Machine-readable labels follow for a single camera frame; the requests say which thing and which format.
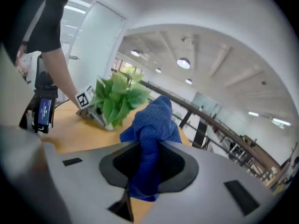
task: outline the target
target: ceiling beam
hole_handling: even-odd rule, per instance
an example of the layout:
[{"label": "ceiling beam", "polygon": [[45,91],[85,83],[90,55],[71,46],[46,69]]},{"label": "ceiling beam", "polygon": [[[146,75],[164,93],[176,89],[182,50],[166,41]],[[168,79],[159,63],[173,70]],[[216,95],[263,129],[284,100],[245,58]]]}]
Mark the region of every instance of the ceiling beam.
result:
[{"label": "ceiling beam", "polygon": [[228,46],[226,44],[223,45],[223,49],[221,49],[219,51],[218,57],[210,69],[210,72],[209,72],[210,77],[212,77],[215,74],[215,72],[219,69],[219,67],[223,63],[225,57],[227,56],[227,54],[230,50],[231,50],[230,46]]},{"label": "ceiling beam", "polygon": [[257,69],[257,70],[246,70],[244,71],[242,74],[236,75],[233,78],[231,78],[229,81],[227,81],[226,83],[224,83],[224,87],[228,88],[232,85],[235,85],[237,83],[243,82],[259,73],[261,73],[263,70],[261,69]]},{"label": "ceiling beam", "polygon": [[146,51],[146,52],[143,52],[144,54],[143,54],[143,56],[147,56],[147,55],[149,55],[151,58],[152,58],[152,60],[153,60],[153,63],[155,64],[155,67],[156,68],[162,68],[163,67],[163,64],[165,63],[164,61],[162,61],[162,59],[159,57],[159,56],[157,56],[155,53],[153,53],[152,51],[151,51],[151,49],[149,48],[149,46],[146,44],[146,42],[143,40],[143,39],[141,39],[140,37],[136,37],[137,38],[137,40],[138,40],[138,42],[140,42],[148,51]]},{"label": "ceiling beam", "polygon": [[174,64],[176,64],[177,63],[177,57],[176,57],[176,54],[175,54],[173,48],[171,47],[169,38],[167,37],[167,34],[163,31],[158,32],[158,34],[160,35],[160,38],[161,38],[164,46],[166,47],[166,49],[170,53],[170,55],[172,57],[172,62],[174,62]]},{"label": "ceiling beam", "polygon": [[247,92],[236,95],[244,99],[256,99],[256,98],[285,98],[278,96],[275,90],[258,91],[258,92]]},{"label": "ceiling beam", "polygon": [[198,52],[199,52],[199,35],[194,35],[192,41],[193,64],[191,64],[191,67],[194,69],[194,71],[196,71],[199,66]]}]

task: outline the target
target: black device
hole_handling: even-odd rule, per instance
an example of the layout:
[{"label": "black device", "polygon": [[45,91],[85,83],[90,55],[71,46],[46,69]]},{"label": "black device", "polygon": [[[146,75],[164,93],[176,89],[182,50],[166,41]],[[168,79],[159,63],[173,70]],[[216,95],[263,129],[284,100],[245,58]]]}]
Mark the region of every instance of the black device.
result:
[{"label": "black device", "polygon": [[58,87],[54,84],[51,76],[46,70],[42,55],[37,58],[35,95],[31,100],[28,110],[32,110],[32,127],[37,133],[49,132],[49,124],[53,127],[53,117],[56,98],[58,98]]},{"label": "black device", "polygon": [[48,133],[49,124],[53,127],[55,101],[55,98],[49,96],[35,97],[35,104],[32,110],[34,114],[34,123],[32,124],[32,127],[35,133],[38,131]]}]

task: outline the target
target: black slot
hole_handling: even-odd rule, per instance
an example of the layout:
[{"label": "black slot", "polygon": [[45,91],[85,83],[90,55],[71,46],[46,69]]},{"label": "black slot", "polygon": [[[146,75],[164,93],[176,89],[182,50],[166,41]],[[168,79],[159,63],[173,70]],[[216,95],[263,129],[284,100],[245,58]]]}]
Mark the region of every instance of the black slot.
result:
[{"label": "black slot", "polygon": [[159,145],[158,149],[158,164],[161,172],[161,182],[164,182],[171,179],[175,175],[178,175],[184,170],[185,160],[180,155],[163,145]]},{"label": "black slot", "polygon": [[253,212],[260,206],[253,196],[237,180],[225,182],[224,185],[233,196],[244,216]]},{"label": "black slot", "polygon": [[62,162],[64,163],[65,166],[69,166],[69,165],[76,164],[76,163],[79,163],[79,162],[82,162],[82,161],[83,160],[80,159],[80,158],[74,158],[74,159],[64,160]]},{"label": "black slot", "polygon": [[128,179],[134,177],[140,163],[141,146],[136,145],[113,159],[114,167]]}]

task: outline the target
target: metal railing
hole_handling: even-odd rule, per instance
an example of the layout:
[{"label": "metal railing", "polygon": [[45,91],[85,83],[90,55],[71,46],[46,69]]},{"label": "metal railing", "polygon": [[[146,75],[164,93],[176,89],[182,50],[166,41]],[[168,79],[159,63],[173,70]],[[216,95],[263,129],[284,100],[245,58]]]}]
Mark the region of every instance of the metal railing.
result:
[{"label": "metal railing", "polygon": [[[174,117],[176,117],[177,119],[179,119],[179,120],[183,120],[181,117],[179,117],[178,115],[176,115],[176,114],[174,114],[174,113],[172,113],[172,115],[173,115]],[[227,149],[225,149],[224,147],[222,147],[221,145],[219,145],[216,141],[214,141],[213,139],[211,139],[210,137],[208,137],[208,136],[207,136],[205,133],[203,133],[201,130],[199,130],[199,129],[193,127],[192,125],[190,125],[190,124],[188,124],[188,123],[185,123],[184,126],[188,126],[188,127],[192,128],[192,129],[195,130],[196,133],[198,133],[200,136],[206,138],[205,143],[202,144],[202,145],[196,143],[196,142],[193,141],[193,140],[188,139],[188,140],[192,143],[192,146],[193,146],[193,147],[196,147],[196,148],[199,148],[199,149],[203,149],[203,150],[207,150],[208,145],[212,142],[212,143],[214,143],[216,146],[218,146],[219,148],[221,148],[224,152],[226,152],[226,154],[228,154],[228,157],[229,157],[230,160],[232,160],[232,161],[237,161],[237,163],[238,163],[241,167],[243,167],[243,166],[246,167],[246,168],[250,171],[250,173],[251,173],[253,176],[255,176],[255,177],[257,177],[257,178],[262,178],[262,176],[261,176],[260,174],[258,174],[254,169],[252,169],[247,163],[245,163],[244,160],[240,160],[237,156],[235,156],[233,153],[231,153],[230,150],[227,150]]]},{"label": "metal railing", "polygon": [[[185,115],[184,118],[181,118],[181,117],[177,116],[174,113],[172,115],[174,117],[176,117],[177,119],[181,120],[181,123],[179,125],[181,128],[183,128],[185,125],[187,125],[190,128],[194,129],[196,131],[196,133],[199,133],[202,137],[206,138],[206,142],[203,145],[198,144],[198,143],[196,143],[192,140],[189,140],[192,143],[193,147],[197,147],[197,148],[200,148],[200,149],[203,149],[203,150],[207,150],[209,144],[213,143],[217,147],[221,148],[228,155],[228,158],[230,160],[232,160],[235,163],[239,164],[241,167],[247,168],[247,170],[250,171],[250,173],[253,176],[255,176],[257,178],[260,178],[264,181],[268,176],[268,175],[266,175],[266,172],[268,172],[268,174],[271,173],[271,168],[267,167],[261,160],[259,160],[259,156],[255,152],[253,152],[251,150],[251,148],[235,132],[233,132],[229,127],[226,127],[225,124],[223,124],[221,122],[217,122],[212,117],[210,117],[207,114],[205,114],[204,112],[200,111],[198,106],[196,106],[196,105],[192,104],[190,101],[174,94],[173,92],[164,89],[163,87],[154,85],[150,82],[144,82],[144,81],[141,81],[140,84],[144,85],[146,88],[148,88],[152,91],[155,91],[158,94],[167,96],[170,100],[172,100],[173,102],[175,102],[179,106],[184,107],[187,110],[187,114]],[[260,166],[262,168],[264,168],[265,171],[262,174],[257,173],[252,167],[250,167],[248,165],[247,162],[245,162],[244,159],[241,160],[239,157],[234,155],[231,150],[225,149],[222,145],[218,144],[216,141],[214,141],[210,137],[206,136],[206,134],[203,133],[201,130],[198,130],[197,128],[195,128],[192,125],[188,124],[187,121],[188,121],[188,119],[189,119],[189,117],[192,113],[197,114],[201,119],[203,119],[206,123],[208,123],[212,128],[216,128],[218,130],[219,134],[223,136],[221,141],[223,141],[224,138],[227,137],[230,140],[232,140],[233,142],[235,142],[236,144],[238,144],[240,147],[242,147],[245,154],[249,155],[250,157],[254,157],[255,160],[260,164]]]}]

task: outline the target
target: wooden table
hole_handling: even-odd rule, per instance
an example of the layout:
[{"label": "wooden table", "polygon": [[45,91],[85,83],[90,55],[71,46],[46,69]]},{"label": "wooden table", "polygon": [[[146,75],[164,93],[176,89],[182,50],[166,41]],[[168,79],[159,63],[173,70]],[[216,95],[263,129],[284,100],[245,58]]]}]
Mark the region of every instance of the wooden table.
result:
[{"label": "wooden table", "polygon": [[[105,147],[120,143],[120,134],[131,126],[137,111],[144,109],[147,104],[130,112],[123,120],[123,126],[114,131],[100,129],[92,121],[82,119],[76,115],[78,108],[67,101],[55,109],[54,127],[49,130],[49,134],[43,134],[42,140],[55,145],[59,153],[70,153],[99,147]],[[189,140],[184,135],[181,128],[178,128],[182,143],[190,146]],[[142,220],[146,212],[154,203],[144,202],[131,198],[135,223]]]}]

